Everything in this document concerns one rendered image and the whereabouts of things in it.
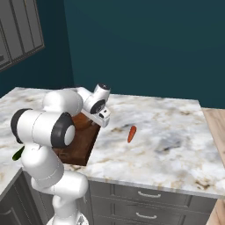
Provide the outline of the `brown wooden tray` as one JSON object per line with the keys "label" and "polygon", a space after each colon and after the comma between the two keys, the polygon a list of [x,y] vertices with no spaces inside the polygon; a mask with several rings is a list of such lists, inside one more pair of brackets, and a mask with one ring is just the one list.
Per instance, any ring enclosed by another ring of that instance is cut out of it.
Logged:
{"label": "brown wooden tray", "polygon": [[54,149],[63,163],[85,166],[88,163],[100,126],[92,121],[84,130],[76,130],[72,143],[65,149]]}

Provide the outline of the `grey wall cupboards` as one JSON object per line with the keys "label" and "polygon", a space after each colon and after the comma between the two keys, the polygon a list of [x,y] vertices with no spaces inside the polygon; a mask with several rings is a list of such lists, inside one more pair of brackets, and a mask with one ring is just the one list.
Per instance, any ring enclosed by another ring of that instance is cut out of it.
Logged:
{"label": "grey wall cupboards", "polygon": [[45,47],[36,0],[0,0],[0,72]]}

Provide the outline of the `orange carrot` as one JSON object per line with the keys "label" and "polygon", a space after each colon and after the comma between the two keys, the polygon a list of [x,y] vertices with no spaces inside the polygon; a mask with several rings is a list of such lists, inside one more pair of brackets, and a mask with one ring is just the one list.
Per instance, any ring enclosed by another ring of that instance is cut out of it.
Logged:
{"label": "orange carrot", "polygon": [[128,137],[127,137],[128,143],[130,143],[133,140],[136,130],[137,130],[136,126],[131,126]]}

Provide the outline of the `grey base cupboard door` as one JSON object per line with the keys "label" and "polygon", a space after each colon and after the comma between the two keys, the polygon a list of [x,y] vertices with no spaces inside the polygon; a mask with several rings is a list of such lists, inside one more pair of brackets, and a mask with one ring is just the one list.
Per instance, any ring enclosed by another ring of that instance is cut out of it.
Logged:
{"label": "grey base cupboard door", "polygon": [[0,201],[0,225],[43,225],[24,174]]}

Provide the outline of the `grey drawer front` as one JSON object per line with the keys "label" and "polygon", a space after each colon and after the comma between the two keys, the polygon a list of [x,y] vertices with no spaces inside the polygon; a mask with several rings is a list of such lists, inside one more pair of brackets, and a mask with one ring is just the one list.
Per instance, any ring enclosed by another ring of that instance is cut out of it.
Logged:
{"label": "grey drawer front", "polygon": [[[184,225],[185,223],[185,215],[160,207],[146,207],[131,201],[92,197],[91,204],[93,213],[99,216],[148,225]],[[142,219],[136,216],[136,212],[148,216],[156,215],[157,218],[155,220]]]}
{"label": "grey drawer front", "polygon": [[[144,189],[127,185],[108,184],[103,182],[91,181],[91,194],[99,197],[121,197],[124,199],[140,200],[144,202],[157,202],[174,206],[187,207],[191,197],[186,194],[164,192],[158,190]],[[151,199],[140,196],[137,192],[141,191],[147,194],[161,194],[161,198]]]}

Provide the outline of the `green cucumber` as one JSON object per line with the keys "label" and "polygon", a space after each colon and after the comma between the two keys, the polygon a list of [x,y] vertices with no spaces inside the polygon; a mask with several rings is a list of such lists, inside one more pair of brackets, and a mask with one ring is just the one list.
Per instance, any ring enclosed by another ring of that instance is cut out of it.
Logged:
{"label": "green cucumber", "polygon": [[12,156],[12,160],[13,160],[13,161],[17,161],[17,160],[21,157],[21,155],[22,155],[22,153],[23,153],[23,151],[24,151],[24,148],[25,148],[25,147],[20,148],[20,149]]}

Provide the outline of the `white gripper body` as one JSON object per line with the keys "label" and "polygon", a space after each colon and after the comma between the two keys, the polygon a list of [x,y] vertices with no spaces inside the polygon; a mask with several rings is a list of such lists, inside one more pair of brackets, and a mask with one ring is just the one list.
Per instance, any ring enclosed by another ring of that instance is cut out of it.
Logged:
{"label": "white gripper body", "polygon": [[110,120],[111,112],[107,107],[96,114],[90,114],[86,112],[84,109],[81,111],[86,117],[92,120],[94,123],[98,124],[101,127],[106,127]]}

